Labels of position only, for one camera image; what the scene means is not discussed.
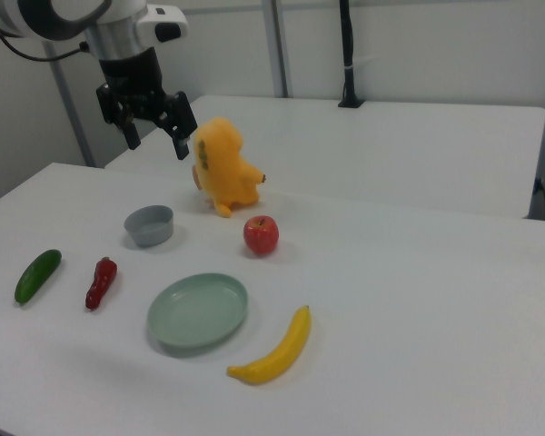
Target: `black pole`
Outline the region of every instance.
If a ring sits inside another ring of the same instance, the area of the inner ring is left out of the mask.
[[[339,107],[358,108],[363,104],[355,96],[355,82],[353,80],[353,27],[349,14],[349,0],[339,0],[339,9],[342,17],[343,67],[345,71],[345,86],[343,99]]]

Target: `green plate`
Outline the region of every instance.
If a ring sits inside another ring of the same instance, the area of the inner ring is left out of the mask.
[[[242,283],[224,274],[198,274],[163,290],[147,313],[147,326],[159,342],[196,348],[225,338],[246,316]]]

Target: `plate rim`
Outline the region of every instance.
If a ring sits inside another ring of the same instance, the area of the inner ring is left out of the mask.
[[[227,331],[223,332],[222,334],[219,334],[217,337],[214,337],[213,339],[211,339],[209,341],[197,342],[197,343],[192,343],[192,344],[181,344],[181,343],[174,343],[174,342],[170,342],[170,341],[166,341],[165,339],[162,339],[158,334],[156,334],[156,332],[154,331],[154,329],[152,328],[151,323],[150,323],[150,318],[151,318],[151,315],[152,315],[152,309],[155,306],[156,302],[166,292],[168,292],[168,290],[170,290],[173,287],[177,287],[177,285],[179,283],[190,281],[190,280],[192,280],[194,278],[204,277],[204,276],[218,276],[218,277],[224,278],[227,281],[232,281],[232,282],[234,282],[236,284],[236,286],[235,286],[236,289],[234,290],[234,292],[238,295],[238,290],[240,290],[240,293],[244,297],[243,298],[244,299],[243,312],[242,312],[242,315],[240,316],[238,322],[230,330],[227,330]],[[165,345],[168,345],[170,347],[177,348],[177,349],[202,348],[202,347],[205,347],[207,345],[217,343],[217,342],[221,341],[222,339],[226,338],[228,335],[232,334],[243,323],[244,319],[246,318],[246,313],[247,312],[248,312],[248,292],[246,291],[246,287],[243,285],[243,283],[241,281],[239,281],[235,277],[232,277],[229,274],[224,274],[224,273],[221,273],[221,272],[200,272],[200,273],[197,273],[197,274],[193,274],[193,275],[183,277],[182,279],[180,279],[180,280],[178,280],[176,282],[173,282],[172,284],[169,284],[168,286],[165,287],[165,289],[163,289],[161,292],[159,292],[155,296],[154,300],[152,301],[152,303],[149,306],[149,309],[147,310],[146,324],[147,324],[148,332],[158,342],[160,342],[162,344],[165,344]]]

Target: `stuffed animal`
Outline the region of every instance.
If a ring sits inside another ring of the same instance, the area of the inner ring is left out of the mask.
[[[256,185],[266,180],[258,168],[240,156],[242,148],[242,135],[222,117],[198,127],[193,140],[193,179],[198,189],[210,195],[216,212],[225,218],[232,215],[234,204],[258,202]]]

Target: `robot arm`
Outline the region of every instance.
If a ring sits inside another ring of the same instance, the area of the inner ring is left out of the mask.
[[[52,0],[0,0],[0,34],[64,41],[84,32],[106,80],[97,89],[104,120],[124,132],[131,149],[140,144],[133,120],[151,121],[172,137],[183,159],[197,124],[185,93],[163,90],[154,49],[187,34],[182,11],[147,0],[102,1],[89,15],[69,21],[55,11]]]

